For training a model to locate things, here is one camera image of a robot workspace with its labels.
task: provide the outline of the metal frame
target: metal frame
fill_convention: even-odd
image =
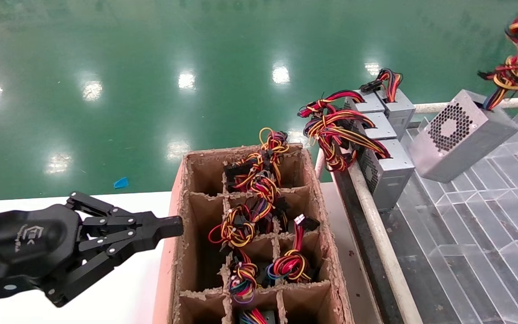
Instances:
[[[438,113],[447,103],[416,104],[415,113]],[[518,108],[518,98],[505,99],[498,108]],[[325,165],[319,149],[315,162],[317,178]],[[362,252],[376,299],[385,323],[422,324],[423,320],[409,290],[393,246],[383,226],[372,194],[357,163],[346,172],[331,172],[343,201],[354,237]]]

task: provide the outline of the power supply unit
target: power supply unit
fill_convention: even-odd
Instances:
[[[405,134],[407,126],[413,117],[413,113],[415,113],[415,105],[411,103],[409,98],[407,98],[400,89],[397,89],[397,92],[395,92],[394,103],[385,102],[387,95],[383,90],[377,90],[375,94],[384,105],[385,115],[393,126],[395,133],[397,133],[397,139],[401,141],[401,138]]]
[[[426,179],[450,182],[514,135],[504,111],[485,111],[485,96],[461,90],[411,144],[409,154]]]
[[[415,167],[399,141],[385,139],[380,143],[387,148],[391,158],[379,159],[374,151],[366,149],[358,163],[377,210],[388,212],[397,204]]]
[[[343,109],[353,109],[354,111],[358,111],[360,113],[378,113],[385,111],[385,107],[383,107],[381,101],[375,94],[364,93],[359,90],[355,90],[358,94],[363,97],[365,100],[364,103],[356,104],[352,98],[345,98],[345,104],[343,105]]]
[[[356,131],[366,135],[372,140],[392,140],[397,138],[395,130],[391,127],[387,117],[382,112],[371,112],[366,113],[367,116],[374,124],[374,128],[365,128],[359,121],[355,121]]]

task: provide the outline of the metal mesh vent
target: metal mesh vent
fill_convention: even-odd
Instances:
[[[449,123],[446,123],[449,120],[455,121],[454,125],[451,124],[451,126],[449,126]],[[441,150],[450,151],[469,135],[469,125],[472,123],[473,120],[471,117],[467,115],[467,112],[465,112],[463,107],[458,103],[454,105],[448,104],[447,107],[433,119],[428,134],[439,152]],[[446,127],[454,127],[454,129],[451,132],[445,129]]]
[[[361,158],[360,166],[361,172],[365,176],[367,186],[369,187],[369,191],[373,193],[375,191],[375,188],[377,187],[377,181],[379,179],[377,176],[377,168],[375,167],[375,164],[373,163],[370,154],[375,153],[366,149],[365,153]]]

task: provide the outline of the white surface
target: white surface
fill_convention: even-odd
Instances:
[[[169,213],[171,192],[123,193],[95,196],[130,212]],[[66,197],[0,201],[0,212],[33,211]],[[28,291],[0,299],[0,324],[148,324],[152,322],[158,272],[164,241],[152,251],[138,253],[77,298],[56,308],[41,291]]]
[[[331,231],[335,235],[335,245],[339,252],[339,262],[347,285],[351,311],[355,323],[383,324],[377,307],[373,288],[363,265],[353,230],[347,218],[343,201],[333,182],[322,182],[321,191],[325,197],[325,208],[329,215]]]

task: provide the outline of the cardboard divider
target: cardboard divider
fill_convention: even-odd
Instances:
[[[281,187],[293,188],[305,185],[304,160],[300,150],[291,150],[283,154],[279,172],[281,173]]]
[[[210,196],[223,192],[223,161],[219,156],[190,154],[187,172],[191,174],[189,191]]]
[[[255,299],[247,306],[230,297],[229,267],[233,253],[224,256],[221,245],[210,243],[208,234],[221,224],[229,208],[256,197],[253,193],[227,193],[224,162],[234,162],[258,149],[259,146],[206,150],[185,156],[177,176],[179,185],[174,187],[184,234],[176,239],[174,249],[165,252],[173,253],[171,270],[161,268],[171,277],[170,289],[170,281],[158,283],[157,300],[164,300],[160,294],[170,293],[173,303],[165,303],[169,311],[157,312],[154,324],[237,324],[238,312],[244,307],[274,310],[279,324],[354,324],[319,182],[311,156],[300,144],[290,145],[281,158],[280,193],[290,205],[289,223],[301,214],[321,223],[317,230],[305,234],[301,250],[310,266],[319,272],[312,283],[278,279],[271,287],[257,287]],[[292,248],[294,234],[281,230],[278,222],[273,227],[273,233],[259,234],[243,248],[255,264],[264,262],[267,266]],[[218,240],[218,232],[214,235],[213,239]]]
[[[226,316],[222,295],[204,293],[181,293],[179,296],[179,314],[176,324],[221,324]]]
[[[294,234],[282,235],[279,238],[281,255],[293,248]],[[330,261],[327,258],[327,251],[323,250],[321,245],[321,235],[318,230],[307,232],[303,237],[301,254],[309,261],[311,269],[315,269],[314,283],[329,280],[330,278]]]
[[[209,231],[221,223],[224,197],[207,197],[201,193],[189,193],[189,208],[184,227],[183,275],[180,277],[181,291],[203,291],[221,287],[222,277],[218,274],[225,263],[225,256],[219,252],[220,244],[208,240]]]
[[[342,324],[331,303],[331,283],[298,286],[282,291],[288,324]]]
[[[310,187],[282,189],[281,196],[285,197],[285,201],[289,205],[286,217],[290,226],[294,226],[294,219],[301,214],[304,214],[306,217],[316,219],[321,223],[325,221],[322,220],[319,215],[319,204],[315,199],[313,199],[314,194],[312,194]],[[289,232],[289,228],[282,228],[281,231]]]

